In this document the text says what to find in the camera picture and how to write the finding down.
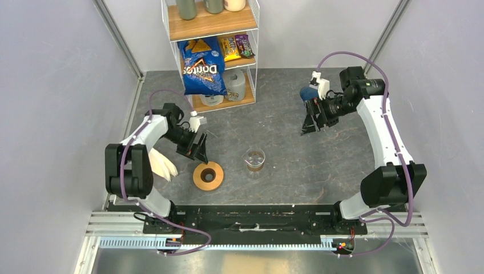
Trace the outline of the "round wooden dripper stand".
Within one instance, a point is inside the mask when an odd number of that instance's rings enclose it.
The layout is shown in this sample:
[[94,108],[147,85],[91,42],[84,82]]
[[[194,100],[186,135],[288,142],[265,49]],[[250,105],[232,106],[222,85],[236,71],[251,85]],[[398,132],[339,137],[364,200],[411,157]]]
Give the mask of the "round wooden dripper stand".
[[201,163],[195,168],[192,180],[198,189],[202,191],[214,191],[222,185],[224,171],[218,163]]

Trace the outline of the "coffee filter paper pack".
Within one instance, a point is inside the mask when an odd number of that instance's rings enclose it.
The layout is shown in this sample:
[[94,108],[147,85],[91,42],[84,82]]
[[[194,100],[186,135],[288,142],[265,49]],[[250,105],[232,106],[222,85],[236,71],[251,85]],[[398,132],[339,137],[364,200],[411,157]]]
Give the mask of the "coffee filter paper pack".
[[151,170],[154,174],[170,182],[179,173],[173,162],[158,150],[152,148],[148,153]]

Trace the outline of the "clear glass cup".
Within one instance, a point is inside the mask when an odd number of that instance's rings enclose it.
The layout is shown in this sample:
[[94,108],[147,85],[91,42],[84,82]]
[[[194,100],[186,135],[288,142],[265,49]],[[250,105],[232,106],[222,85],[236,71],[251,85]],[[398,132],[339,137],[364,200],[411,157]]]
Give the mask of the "clear glass cup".
[[252,180],[258,180],[263,176],[265,164],[265,152],[258,147],[251,147],[243,155],[243,166],[246,175]]

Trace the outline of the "white wire shelf rack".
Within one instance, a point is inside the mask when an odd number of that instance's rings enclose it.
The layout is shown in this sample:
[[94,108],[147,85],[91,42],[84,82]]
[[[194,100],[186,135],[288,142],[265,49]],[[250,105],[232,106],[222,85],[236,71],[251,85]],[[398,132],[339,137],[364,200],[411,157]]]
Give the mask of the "white wire shelf rack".
[[258,1],[162,1],[162,20],[185,91],[199,113],[253,104],[259,42]]

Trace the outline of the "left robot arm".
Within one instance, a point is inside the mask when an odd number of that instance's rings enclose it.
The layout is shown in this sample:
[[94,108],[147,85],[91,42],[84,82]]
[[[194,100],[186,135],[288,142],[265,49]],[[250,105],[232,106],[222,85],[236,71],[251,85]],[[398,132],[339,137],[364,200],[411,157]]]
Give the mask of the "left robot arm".
[[208,163],[207,134],[199,133],[207,119],[191,112],[188,127],[184,127],[184,112],[174,103],[166,103],[158,110],[148,110],[137,129],[125,140],[108,144],[104,151],[105,184],[109,194],[134,202],[146,212],[158,216],[157,225],[165,233],[179,226],[179,218],[171,213],[173,202],[154,188],[152,160],[159,160],[161,176],[171,180],[178,171],[166,156],[154,152],[159,139],[176,144],[176,152],[191,160]]

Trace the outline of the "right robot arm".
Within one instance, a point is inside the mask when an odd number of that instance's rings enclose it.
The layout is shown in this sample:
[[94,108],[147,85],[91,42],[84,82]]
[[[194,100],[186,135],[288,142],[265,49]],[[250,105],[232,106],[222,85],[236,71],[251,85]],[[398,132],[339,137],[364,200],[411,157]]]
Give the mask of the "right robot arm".
[[314,71],[309,85],[300,91],[306,109],[302,135],[332,127],[340,117],[355,112],[372,146],[375,169],[362,180],[357,194],[336,203],[336,214],[329,218],[335,233],[345,233],[352,220],[373,211],[410,205],[427,175],[425,165],[414,161],[399,135],[385,81],[366,78],[362,67],[348,67],[340,72],[340,82],[342,90],[334,92],[330,82]]

